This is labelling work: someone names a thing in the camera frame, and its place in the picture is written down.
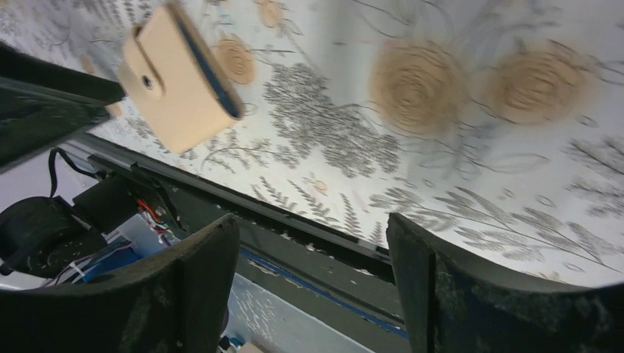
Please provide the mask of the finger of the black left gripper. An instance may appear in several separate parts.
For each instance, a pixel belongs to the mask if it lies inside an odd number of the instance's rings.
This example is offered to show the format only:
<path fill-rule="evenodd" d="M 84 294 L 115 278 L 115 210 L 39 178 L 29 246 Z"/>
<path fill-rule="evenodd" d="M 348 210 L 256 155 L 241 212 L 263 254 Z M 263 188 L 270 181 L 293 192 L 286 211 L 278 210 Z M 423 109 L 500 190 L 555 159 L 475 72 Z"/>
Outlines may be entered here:
<path fill-rule="evenodd" d="M 110 120 L 120 84 L 1 44 L 1 169 L 20 165 Z"/>

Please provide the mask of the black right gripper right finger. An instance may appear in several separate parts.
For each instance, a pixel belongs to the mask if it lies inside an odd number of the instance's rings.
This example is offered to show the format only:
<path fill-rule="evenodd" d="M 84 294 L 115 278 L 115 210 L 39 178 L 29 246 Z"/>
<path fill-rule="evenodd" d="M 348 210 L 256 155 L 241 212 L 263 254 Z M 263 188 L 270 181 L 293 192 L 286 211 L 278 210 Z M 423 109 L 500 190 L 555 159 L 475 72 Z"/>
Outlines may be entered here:
<path fill-rule="evenodd" d="M 621 352 L 623 286 L 498 265 L 398 213 L 386 238 L 413 352 Z"/>

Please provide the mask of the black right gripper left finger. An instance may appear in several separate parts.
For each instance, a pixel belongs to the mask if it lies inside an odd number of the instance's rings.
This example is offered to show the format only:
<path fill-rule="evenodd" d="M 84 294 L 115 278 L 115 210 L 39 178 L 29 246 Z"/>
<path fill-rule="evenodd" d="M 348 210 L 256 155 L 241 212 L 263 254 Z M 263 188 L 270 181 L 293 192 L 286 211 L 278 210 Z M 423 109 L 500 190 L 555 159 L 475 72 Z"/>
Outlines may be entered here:
<path fill-rule="evenodd" d="M 3 352 L 214 352 L 238 259 L 234 215 L 93 278 L 1 292 Z"/>

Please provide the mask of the beige card holder wallet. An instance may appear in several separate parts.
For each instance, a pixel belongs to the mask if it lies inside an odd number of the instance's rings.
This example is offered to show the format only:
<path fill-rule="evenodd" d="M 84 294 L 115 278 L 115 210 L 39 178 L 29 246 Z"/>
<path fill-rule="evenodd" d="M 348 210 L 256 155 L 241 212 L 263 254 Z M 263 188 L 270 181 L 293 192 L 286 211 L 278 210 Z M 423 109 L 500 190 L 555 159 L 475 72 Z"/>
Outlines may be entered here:
<path fill-rule="evenodd" d="M 244 117 L 244 103 L 208 44 L 171 1 L 131 29 L 117 77 L 148 127 L 174 153 Z"/>

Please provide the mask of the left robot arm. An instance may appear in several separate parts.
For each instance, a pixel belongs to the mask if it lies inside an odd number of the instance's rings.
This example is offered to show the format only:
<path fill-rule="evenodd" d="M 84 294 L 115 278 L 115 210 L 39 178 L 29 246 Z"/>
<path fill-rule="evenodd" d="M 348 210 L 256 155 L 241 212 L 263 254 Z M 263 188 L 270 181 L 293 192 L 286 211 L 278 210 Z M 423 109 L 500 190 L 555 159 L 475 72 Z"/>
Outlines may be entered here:
<path fill-rule="evenodd" d="M 108 234 L 138 212 L 123 179 L 89 172 L 96 184 L 68 203 L 56 194 L 60 144 L 110 118 L 107 107 L 124 97 L 108 79 L 39 60 L 1 45 L 1 170 L 47 151 L 51 191 L 1 212 L 1 273 L 55 277 L 69 249 L 100 250 Z"/>

